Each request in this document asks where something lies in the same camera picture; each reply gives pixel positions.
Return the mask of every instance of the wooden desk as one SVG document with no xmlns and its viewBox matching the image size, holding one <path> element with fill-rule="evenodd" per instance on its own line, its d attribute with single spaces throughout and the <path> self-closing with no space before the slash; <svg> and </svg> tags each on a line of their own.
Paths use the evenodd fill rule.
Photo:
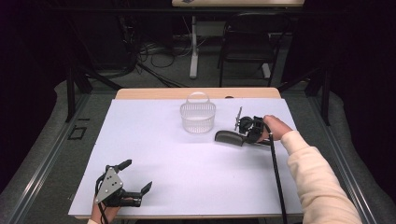
<svg viewBox="0 0 396 224">
<path fill-rule="evenodd" d="M 173 0 L 172 6 L 174 7 L 246 7 L 250 10 L 252 7 L 302 7 L 304 0 L 194 0 L 186 3 L 183 0 Z M 190 66 L 190 78 L 197 78 L 198 76 L 198 48 L 197 48 L 197 20 L 192 16 L 191 22 L 191 36 L 192 36 L 192 55 Z M 222 35 L 222 23 L 216 21 L 214 25 L 209 25 L 210 33 Z M 270 69 L 268 64 L 264 64 L 262 71 L 266 77 L 270 76 Z"/>
<path fill-rule="evenodd" d="M 180 106 L 194 91 L 210 96 L 215 126 L 208 133 L 187 133 Z M 219 130 L 233 131 L 242 116 L 276 114 L 295 129 L 286 102 L 275 88 L 123 89 L 108 109 L 69 215 L 88 218 L 96 179 L 106 165 L 132 159 L 119 172 L 124 189 L 152 188 L 139 208 L 123 207 L 117 218 L 280 217 L 269 148 L 214 141 Z M 287 151 L 276 142 L 276 159 L 286 211 L 302 214 Z"/>
</svg>

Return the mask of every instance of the cream sweater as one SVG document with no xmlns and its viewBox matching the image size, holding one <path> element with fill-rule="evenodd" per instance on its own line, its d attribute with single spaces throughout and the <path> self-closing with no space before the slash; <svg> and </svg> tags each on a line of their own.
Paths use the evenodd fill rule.
<svg viewBox="0 0 396 224">
<path fill-rule="evenodd" d="M 304 223 L 361 223 L 358 211 L 318 149 L 309 146 L 297 131 L 284 134 L 280 141 L 289 153 L 288 165 L 297 185 Z"/>
</svg>

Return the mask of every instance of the person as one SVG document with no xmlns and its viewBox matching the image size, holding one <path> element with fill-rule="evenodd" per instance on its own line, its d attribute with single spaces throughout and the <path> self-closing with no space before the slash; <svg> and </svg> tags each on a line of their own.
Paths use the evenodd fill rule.
<svg viewBox="0 0 396 224">
<path fill-rule="evenodd" d="M 362 223 L 357 209 L 318 149 L 309 146 L 298 131 L 274 115 L 264 116 L 263 122 L 271 130 L 274 141 L 280 140 L 288 151 L 288 166 L 296 182 L 303 208 L 303 223 Z M 268 137 L 269 133 L 264 130 L 258 142 Z M 97 207 L 95 204 L 92 208 L 91 221 L 101 223 L 101 214 Z M 119 208 L 107 209 L 107 219 L 112 220 Z"/>
</svg>

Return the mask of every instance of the basket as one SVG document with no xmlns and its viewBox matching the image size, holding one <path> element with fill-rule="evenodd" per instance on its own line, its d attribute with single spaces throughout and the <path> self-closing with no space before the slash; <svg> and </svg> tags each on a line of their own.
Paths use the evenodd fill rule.
<svg viewBox="0 0 396 224">
<path fill-rule="evenodd" d="M 203 99 L 191 97 L 203 95 Z M 209 96 L 204 92 L 196 91 L 187 97 L 186 103 L 180 107 L 183 128 L 189 133 L 207 133 L 213 128 L 216 114 L 216 106 L 210 102 Z"/>
</svg>

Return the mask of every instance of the black chair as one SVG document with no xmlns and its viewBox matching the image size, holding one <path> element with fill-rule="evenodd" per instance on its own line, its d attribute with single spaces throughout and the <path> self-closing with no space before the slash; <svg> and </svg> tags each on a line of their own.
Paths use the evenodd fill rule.
<svg viewBox="0 0 396 224">
<path fill-rule="evenodd" d="M 231 16 L 224 25 L 218 62 L 219 86 L 222 86 L 224 62 L 258 63 L 259 69 L 264 63 L 271 64 L 267 84 L 271 86 L 280 41 L 290 25 L 290 19 L 278 13 L 243 12 Z"/>
</svg>

